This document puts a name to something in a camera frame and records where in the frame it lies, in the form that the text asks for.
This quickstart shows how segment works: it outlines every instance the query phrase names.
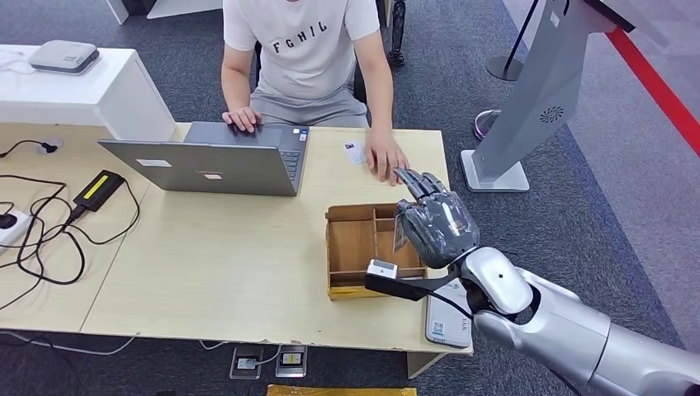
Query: robot finger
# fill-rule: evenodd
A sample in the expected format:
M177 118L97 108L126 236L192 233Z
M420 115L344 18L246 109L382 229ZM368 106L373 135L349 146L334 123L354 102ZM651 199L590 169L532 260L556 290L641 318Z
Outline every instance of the robot finger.
M425 178L428 183L433 187L433 189L437 190L437 192L445 193L447 194L449 191L445 186L442 184L441 181L438 180L437 177L435 177L432 173L425 172L423 174L423 178Z
M404 182L406 188L409 189L409 192L412 196L414 196L416 201L421 200L421 198L424 198L428 194L428 192L421 186L419 179L416 179L415 175L418 175L420 179L423 179L423 177L421 177L416 171L398 167L394 169L394 172L396 173L396 176L398 176L399 179Z
M426 180L423 175L413 169L409 169L409 174L414 177L415 181L419 184L420 189L423 190L423 193L426 196L434 193L433 186L430 185L430 182Z

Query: white device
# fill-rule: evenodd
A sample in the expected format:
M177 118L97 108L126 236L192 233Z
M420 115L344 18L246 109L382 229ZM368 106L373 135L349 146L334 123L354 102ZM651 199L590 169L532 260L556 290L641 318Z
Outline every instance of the white device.
M452 280L435 290L442 297L459 304L470 312L466 303L466 290L459 279ZM467 348L471 345L471 320L457 312L451 305L428 297L428 313L425 315L425 338L436 344L455 348Z
M24 235L26 229L29 227L30 217L28 214L24 214L19 210L10 210L8 215L13 215L17 218L17 222L9 229L0 228L0 245L11 246L13 245L20 236ZM0 246L0 254L3 254L6 248Z
M383 262L382 260L373 258L370 260L370 266L367 268L367 273L396 279L396 276L399 275L399 268L396 266L396 264Z
M27 62L41 71L80 74L85 72L98 56L100 51L94 44L52 40L44 43Z

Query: silver laptop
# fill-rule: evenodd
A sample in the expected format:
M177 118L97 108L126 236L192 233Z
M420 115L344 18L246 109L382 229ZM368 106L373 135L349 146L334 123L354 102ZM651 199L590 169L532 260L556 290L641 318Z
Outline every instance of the silver laptop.
M307 127L260 125L254 134L218 122L194 122L185 141L98 140L166 191L296 196Z

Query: gray kiosk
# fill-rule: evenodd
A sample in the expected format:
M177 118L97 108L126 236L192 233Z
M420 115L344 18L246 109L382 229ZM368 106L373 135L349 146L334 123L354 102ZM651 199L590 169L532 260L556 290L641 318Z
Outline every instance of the gray kiosk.
M528 191L520 160L575 113L591 33L639 28L666 39L627 0L546 0L532 48L503 110L476 150L461 152L471 191Z

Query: small box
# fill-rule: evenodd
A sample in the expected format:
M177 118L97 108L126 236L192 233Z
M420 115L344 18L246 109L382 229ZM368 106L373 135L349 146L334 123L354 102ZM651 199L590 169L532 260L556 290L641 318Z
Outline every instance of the small box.
M386 296L365 289L370 260L399 267L399 278L425 277L426 267L410 243L394 255L396 204L331 206L326 212L330 299Z

